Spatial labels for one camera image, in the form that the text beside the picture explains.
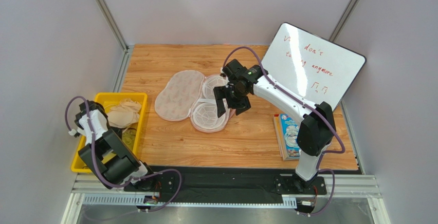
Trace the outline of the floral mesh laundry bag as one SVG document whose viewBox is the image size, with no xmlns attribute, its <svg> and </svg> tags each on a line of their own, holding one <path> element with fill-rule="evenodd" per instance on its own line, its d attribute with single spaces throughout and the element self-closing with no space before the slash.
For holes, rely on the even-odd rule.
<svg viewBox="0 0 438 224">
<path fill-rule="evenodd" d="M 159 117 L 171 122 L 190 119 L 195 129 L 204 133 L 219 132 L 235 114 L 226 109 L 217 116 L 214 87 L 225 86 L 228 80 L 219 74 L 205 76 L 196 70 L 174 74 L 155 100 L 154 109 Z"/>
</svg>

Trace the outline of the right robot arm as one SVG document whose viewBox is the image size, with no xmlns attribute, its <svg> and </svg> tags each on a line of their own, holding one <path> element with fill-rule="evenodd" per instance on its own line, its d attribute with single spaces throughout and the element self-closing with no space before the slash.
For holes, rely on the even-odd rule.
<svg viewBox="0 0 438 224">
<path fill-rule="evenodd" d="M 310 187 L 318 175 L 322 154 L 336 133 L 331 106 L 292 93 L 260 65 L 247 68 L 234 59 L 222 68 L 221 77 L 227 80 L 227 84 L 213 89 L 218 117 L 223 116 L 226 109 L 233 109 L 236 115 L 251 109 L 248 95 L 252 94 L 293 119 L 298 126 L 296 141 L 301 150 L 294 184 L 300 190 Z"/>
</svg>

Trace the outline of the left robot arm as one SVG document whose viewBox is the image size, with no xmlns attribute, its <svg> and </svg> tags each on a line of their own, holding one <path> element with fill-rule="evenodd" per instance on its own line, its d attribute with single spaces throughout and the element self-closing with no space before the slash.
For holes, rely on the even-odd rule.
<svg viewBox="0 0 438 224">
<path fill-rule="evenodd" d="M 79 108 L 75 118 L 78 128 L 70 133 L 86 138 L 85 145 L 78 151 L 85 165 L 95 176 L 100 173 L 98 179 L 108 189 L 149 189 L 151 184 L 141 180 L 153 171 L 123 143 L 121 133 L 110 126 L 103 106 L 87 100 Z"/>
</svg>

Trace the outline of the beige bra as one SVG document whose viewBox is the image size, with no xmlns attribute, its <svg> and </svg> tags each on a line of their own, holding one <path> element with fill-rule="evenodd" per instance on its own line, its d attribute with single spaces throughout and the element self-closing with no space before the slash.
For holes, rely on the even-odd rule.
<svg viewBox="0 0 438 224">
<path fill-rule="evenodd" d="M 139 121 L 142 105 L 130 98 L 122 99 L 117 105 L 110 105 L 107 112 L 110 126 L 127 128 Z"/>
</svg>

